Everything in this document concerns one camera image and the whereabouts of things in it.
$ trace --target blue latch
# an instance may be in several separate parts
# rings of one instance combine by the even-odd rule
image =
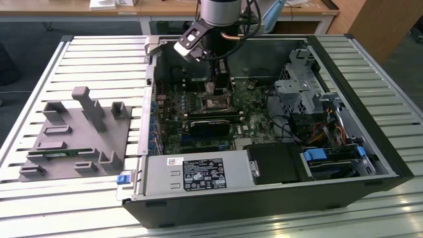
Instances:
[[[131,183],[131,175],[118,175],[117,184],[130,184]]]
[[[324,149],[310,149],[305,152],[305,157],[308,161],[312,160],[326,160],[329,157],[326,156]]]
[[[357,150],[358,150],[360,155],[361,155],[362,157],[365,157],[365,156],[366,156],[365,148],[361,147],[361,146],[358,146]]]

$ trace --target gray carpet floor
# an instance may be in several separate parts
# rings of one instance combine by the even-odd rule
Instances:
[[[22,71],[22,78],[0,92],[33,91],[63,35],[141,35],[137,22],[73,22],[54,23],[54,31],[46,31],[42,23],[0,23],[0,42]],[[423,109],[423,44],[406,37],[392,55],[385,70]],[[15,124],[30,93],[0,94],[0,145]]]

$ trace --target wooden desk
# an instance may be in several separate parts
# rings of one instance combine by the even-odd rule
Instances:
[[[301,6],[286,7],[278,21],[320,22],[316,33],[325,34],[340,11],[321,0]],[[137,6],[103,11],[90,11],[90,0],[0,0],[0,22],[138,21],[145,35],[153,21],[190,21],[195,11],[197,2],[183,0],[139,0]]]
[[[0,0],[0,16],[119,16],[139,15],[142,1],[135,6],[91,11],[90,0]]]
[[[326,34],[340,10],[330,10],[321,0],[310,4],[296,5],[301,8],[283,8],[278,21],[314,21],[320,22],[316,34]],[[142,28],[149,29],[153,21],[191,21],[197,12],[195,0],[143,0],[141,15]]]

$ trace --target power supply label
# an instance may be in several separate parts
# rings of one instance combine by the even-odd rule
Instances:
[[[199,191],[226,188],[226,174],[223,160],[185,161],[185,190]]]

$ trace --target green circuit board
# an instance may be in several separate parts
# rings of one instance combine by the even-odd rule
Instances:
[[[219,151],[235,150],[237,138],[251,138],[253,143],[271,143],[277,141],[274,129],[266,116],[263,107],[265,93],[263,88],[257,87],[253,90],[247,88],[249,80],[238,80],[234,91],[230,95],[231,107],[243,111],[241,123],[233,123],[230,133],[226,136],[213,138],[189,139],[190,135],[185,133],[183,119],[185,109],[193,112],[202,112],[202,93],[187,93],[175,87],[169,94],[170,110],[163,120],[167,138],[163,143],[165,154],[181,154],[195,148],[219,148]]]

